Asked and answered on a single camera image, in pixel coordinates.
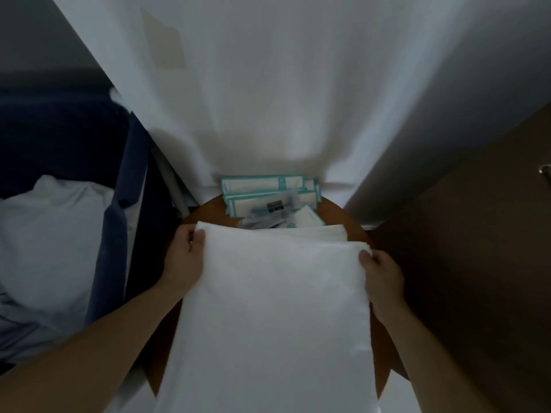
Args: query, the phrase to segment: left hand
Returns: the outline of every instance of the left hand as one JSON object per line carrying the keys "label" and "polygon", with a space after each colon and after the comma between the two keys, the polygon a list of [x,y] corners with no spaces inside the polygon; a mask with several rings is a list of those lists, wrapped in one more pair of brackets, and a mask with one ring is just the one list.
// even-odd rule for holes
{"label": "left hand", "polygon": [[203,273],[205,231],[194,233],[195,225],[181,225],[176,229],[165,257],[165,269],[158,282],[179,295],[186,294]]}

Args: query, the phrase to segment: forearm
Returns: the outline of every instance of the forearm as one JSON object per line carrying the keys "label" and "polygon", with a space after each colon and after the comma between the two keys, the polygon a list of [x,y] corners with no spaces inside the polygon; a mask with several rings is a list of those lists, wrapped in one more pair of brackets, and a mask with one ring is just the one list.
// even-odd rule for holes
{"label": "forearm", "polygon": [[423,413],[497,412],[407,307],[396,310],[386,326]]}
{"label": "forearm", "polygon": [[6,411],[100,413],[150,336],[182,298],[156,285],[28,363],[0,377]]}

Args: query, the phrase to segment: white curtain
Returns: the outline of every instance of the white curtain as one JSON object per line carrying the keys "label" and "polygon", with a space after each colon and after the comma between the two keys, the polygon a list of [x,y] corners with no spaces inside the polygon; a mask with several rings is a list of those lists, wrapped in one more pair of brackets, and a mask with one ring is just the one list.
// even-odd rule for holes
{"label": "white curtain", "polygon": [[384,218],[551,100],[551,0],[54,0],[199,202],[305,173]]}

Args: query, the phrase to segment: wooden tabletop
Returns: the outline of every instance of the wooden tabletop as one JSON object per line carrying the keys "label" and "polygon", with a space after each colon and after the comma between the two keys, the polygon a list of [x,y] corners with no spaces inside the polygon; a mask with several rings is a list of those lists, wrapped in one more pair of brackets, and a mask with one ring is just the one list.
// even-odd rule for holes
{"label": "wooden tabletop", "polygon": [[[226,205],[222,200],[222,196],[218,196],[187,216],[183,223],[203,221],[215,225],[235,227],[239,219],[230,218],[225,214],[225,210]],[[371,240],[362,227],[334,202],[324,198],[316,211],[328,225],[344,225],[349,241],[366,242],[372,245]],[[166,363],[169,358],[180,307],[181,302],[164,318],[142,352],[141,359],[144,363],[145,374],[155,395],[159,391],[162,375],[165,372]],[[395,357],[395,349],[388,332],[375,318],[373,311],[371,311],[371,346],[373,347],[375,364],[375,386],[377,395],[381,396],[382,390],[389,378],[391,364]]]}

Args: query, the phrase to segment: brown door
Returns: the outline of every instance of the brown door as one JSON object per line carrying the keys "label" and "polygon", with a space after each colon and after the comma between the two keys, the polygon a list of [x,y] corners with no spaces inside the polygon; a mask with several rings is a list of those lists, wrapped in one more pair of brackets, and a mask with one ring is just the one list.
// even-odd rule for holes
{"label": "brown door", "polygon": [[505,412],[551,411],[551,104],[370,236],[406,298]]}

